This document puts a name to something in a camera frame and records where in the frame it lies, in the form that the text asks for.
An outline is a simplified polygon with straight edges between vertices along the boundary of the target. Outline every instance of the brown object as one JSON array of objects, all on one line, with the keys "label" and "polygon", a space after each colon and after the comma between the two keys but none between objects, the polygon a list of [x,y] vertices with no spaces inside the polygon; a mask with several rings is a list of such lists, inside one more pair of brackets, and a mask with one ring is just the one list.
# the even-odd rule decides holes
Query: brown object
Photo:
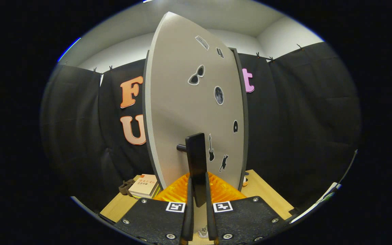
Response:
[{"label": "brown object", "polygon": [[246,178],[246,181],[244,181],[243,182],[243,187],[245,187],[246,185],[247,185],[247,182],[248,182],[249,180]]},{"label": "brown object", "polygon": [[135,180],[131,179],[128,181],[123,181],[123,185],[119,186],[119,192],[122,195],[129,195],[132,197],[131,193],[128,191],[128,189],[132,186],[132,184],[135,183]]}]

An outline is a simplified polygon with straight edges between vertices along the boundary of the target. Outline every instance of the black fabric backdrop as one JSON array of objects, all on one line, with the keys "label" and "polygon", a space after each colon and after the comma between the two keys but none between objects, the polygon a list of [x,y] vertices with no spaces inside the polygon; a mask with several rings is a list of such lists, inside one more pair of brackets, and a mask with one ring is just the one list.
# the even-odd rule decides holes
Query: black fabric backdrop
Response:
[{"label": "black fabric backdrop", "polygon": [[99,164],[105,149],[98,123],[100,78],[93,71],[58,65],[45,88],[40,112],[42,141],[51,166],[67,181],[67,194],[94,211],[107,204],[112,188],[107,184],[111,173]]},{"label": "black fabric backdrop", "polygon": [[[361,121],[353,81],[325,42],[269,63],[254,55],[239,57],[255,86],[247,93],[246,169],[254,169],[303,211],[339,181],[357,149]],[[44,113],[48,118],[42,117],[43,135],[48,137],[45,149],[73,183],[72,194],[96,212],[117,194],[123,180],[153,174],[146,144],[126,141],[120,122],[122,116],[132,116],[132,133],[140,136],[134,117],[143,113],[143,84],[133,96],[135,104],[124,109],[120,85],[143,76],[144,64],[143,59],[105,72],[100,87],[98,73],[57,67],[60,72],[45,90],[43,110],[49,111]],[[86,85],[84,91],[78,89],[81,84]],[[67,106],[76,103],[84,110]]]},{"label": "black fabric backdrop", "polygon": [[137,174],[154,174],[148,155],[146,143],[133,145],[126,141],[123,126],[120,122],[122,116],[131,116],[131,129],[134,137],[140,137],[140,130],[135,116],[142,111],[142,86],[138,84],[138,95],[132,96],[135,104],[120,108],[122,102],[122,89],[120,85],[139,76],[143,76],[145,59],[113,68],[104,73],[101,87],[99,88],[99,121],[105,144],[109,151],[107,161],[114,165],[120,178],[115,180],[111,191],[117,194],[118,186],[123,180],[134,178]]},{"label": "black fabric backdrop", "polygon": [[339,181],[358,148],[361,118],[353,80],[325,42],[274,62],[248,54],[240,60],[255,86],[247,93],[247,169],[303,211]]}]

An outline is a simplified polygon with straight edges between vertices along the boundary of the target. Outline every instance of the book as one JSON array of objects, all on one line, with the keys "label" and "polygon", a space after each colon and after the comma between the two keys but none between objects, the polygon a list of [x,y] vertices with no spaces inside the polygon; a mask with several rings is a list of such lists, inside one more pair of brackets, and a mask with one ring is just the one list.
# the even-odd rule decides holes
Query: book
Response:
[{"label": "book", "polygon": [[152,198],[157,194],[159,183],[157,177],[153,174],[142,174],[134,184],[128,189],[134,197]]},{"label": "book", "polygon": [[134,197],[135,199],[140,199],[140,198],[152,199],[152,198],[154,198],[157,194],[159,194],[160,191],[161,191],[160,185],[157,185],[157,188],[155,189],[154,194],[153,194],[152,196],[132,195],[132,197]]}]

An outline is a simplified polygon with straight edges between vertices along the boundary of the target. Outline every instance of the sticker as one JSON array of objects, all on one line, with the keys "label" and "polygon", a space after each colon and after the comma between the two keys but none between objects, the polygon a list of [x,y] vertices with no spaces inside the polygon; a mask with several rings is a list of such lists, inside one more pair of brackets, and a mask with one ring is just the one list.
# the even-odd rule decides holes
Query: sticker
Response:
[{"label": "sticker", "polygon": [[224,94],[223,94],[223,90],[222,90],[222,88],[219,87],[219,86],[216,86],[216,87],[214,88],[214,99],[216,100],[216,102],[217,102],[219,105],[222,105],[223,102],[224,102],[224,100],[225,100],[225,97],[224,97]]},{"label": "sticker", "polygon": [[227,159],[228,157],[229,157],[228,155],[224,155],[224,159],[222,160],[222,166],[221,166],[220,169],[219,169],[219,173],[222,172],[222,169],[225,170],[225,168],[226,168],[226,159]]},{"label": "sticker", "polygon": [[184,202],[169,202],[169,204],[167,205],[166,211],[183,213],[184,209],[185,209]]},{"label": "sticker", "polygon": [[202,37],[197,36],[195,38],[202,45],[202,47],[204,47],[206,50],[208,50],[210,48],[210,46],[208,45],[207,41],[205,41]]},{"label": "sticker", "polygon": [[199,84],[199,78],[203,77],[204,75],[205,75],[205,66],[199,65],[199,67],[196,70],[196,73],[190,76],[188,83],[190,85],[196,86]]},{"label": "sticker", "polygon": [[213,208],[215,213],[233,211],[229,201],[213,203]]},{"label": "sticker", "polygon": [[238,132],[238,122],[237,122],[237,120],[234,121],[233,131],[234,131],[234,133]]},{"label": "sticker", "polygon": [[246,93],[251,93],[255,90],[255,87],[249,84],[249,78],[252,78],[252,73],[248,73],[247,69],[243,68],[244,87],[246,87]]},{"label": "sticker", "polygon": [[214,160],[214,149],[213,147],[211,147],[211,134],[209,138],[210,138],[210,148],[208,149],[208,152],[210,153],[210,162],[212,162]]},{"label": "sticker", "polygon": [[221,50],[220,48],[216,48],[216,50],[217,50],[217,54],[218,54],[220,57],[222,57],[222,59],[224,59],[225,57],[224,57],[224,55],[223,55],[222,50]]}]

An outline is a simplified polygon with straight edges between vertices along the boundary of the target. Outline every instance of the black metal plate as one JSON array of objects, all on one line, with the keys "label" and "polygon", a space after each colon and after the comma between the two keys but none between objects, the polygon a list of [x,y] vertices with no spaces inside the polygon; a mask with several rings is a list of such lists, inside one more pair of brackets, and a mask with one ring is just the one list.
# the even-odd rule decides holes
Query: black metal plate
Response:
[{"label": "black metal plate", "polygon": [[205,153],[205,134],[197,133],[185,138],[190,177],[196,206],[200,208],[206,202],[205,173],[207,172],[207,156]]},{"label": "black metal plate", "polygon": [[[145,199],[146,203],[143,203],[142,200],[139,199],[114,226],[150,243],[178,245],[184,213],[166,211],[169,204],[166,201]],[[166,235],[169,233],[176,238],[168,239]]]},{"label": "black metal plate", "polygon": [[[232,211],[214,213],[220,245],[252,244],[282,231],[288,223],[258,196],[230,201]],[[224,235],[232,234],[230,239]]]}]

